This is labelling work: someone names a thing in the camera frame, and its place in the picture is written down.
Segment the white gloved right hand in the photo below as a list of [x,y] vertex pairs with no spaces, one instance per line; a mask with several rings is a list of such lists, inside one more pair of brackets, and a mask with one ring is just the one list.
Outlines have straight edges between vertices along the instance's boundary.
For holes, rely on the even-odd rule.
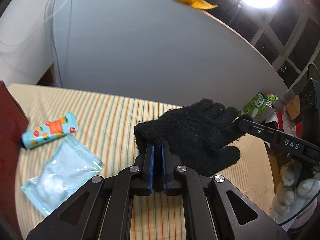
[[291,161],[280,169],[281,182],[272,201],[271,217],[278,223],[293,220],[319,192],[319,180],[302,178],[302,164]]

